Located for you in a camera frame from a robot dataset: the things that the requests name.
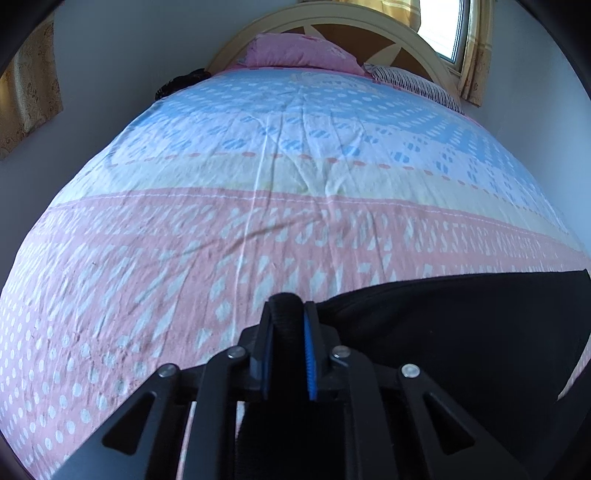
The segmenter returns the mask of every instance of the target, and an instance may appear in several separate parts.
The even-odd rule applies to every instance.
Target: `striped pillow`
[[[366,63],[365,70],[380,83],[386,83],[403,90],[407,90],[417,95],[429,98],[434,102],[437,102],[443,106],[446,106],[455,112],[461,113],[462,107],[454,100],[454,98],[447,93],[439,85],[436,85],[429,80],[424,79],[414,73],[410,73],[406,70],[399,69],[397,67],[382,67],[379,65],[371,65]]]

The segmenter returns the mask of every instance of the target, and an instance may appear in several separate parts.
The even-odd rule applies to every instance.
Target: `patterned curtain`
[[[49,18],[31,33],[0,77],[0,160],[61,110]]]
[[[337,0],[347,4],[363,5],[373,8],[418,32],[421,26],[420,0]]]
[[[470,1],[468,38],[458,89],[464,100],[476,106],[482,105],[491,67],[493,1]]]

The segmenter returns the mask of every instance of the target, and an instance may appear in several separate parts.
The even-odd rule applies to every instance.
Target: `bolt head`
[[[228,358],[240,358],[246,355],[246,349],[242,346],[233,346],[228,349]]]
[[[333,348],[332,355],[335,358],[347,358],[349,355],[351,355],[351,349],[345,345],[337,345]]]
[[[161,378],[172,377],[177,372],[175,364],[164,364],[158,368],[158,376]]]
[[[421,369],[414,364],[406,364],[401,368],[401,372],[406,378],[417,378]]]

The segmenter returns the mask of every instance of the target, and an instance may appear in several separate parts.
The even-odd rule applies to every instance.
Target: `bed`
[[[530,173],[469,118],[365,77],[229,68],[264,32],[326,38],[457,98],[412,30],[314,2],[245,27],[211,79],[132,121],[52,201],[0,297],[0,430],[35,479],[158,365],[236,342],[273,293],[590,265]]]

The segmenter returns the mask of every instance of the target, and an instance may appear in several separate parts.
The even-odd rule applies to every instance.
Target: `black metal bracket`
[[[232,480],[236,402],[264,403],[272,388],[270,315],[266,304],[261,322],[206,365],[158,368],[54,478],[173,480],[196,401],[183,479]],[[527,480],[523,467],[419,367],[374,365],[341,345],[312,302],[304,305],[303,329],[309,401],[343,407],[346,480]]]

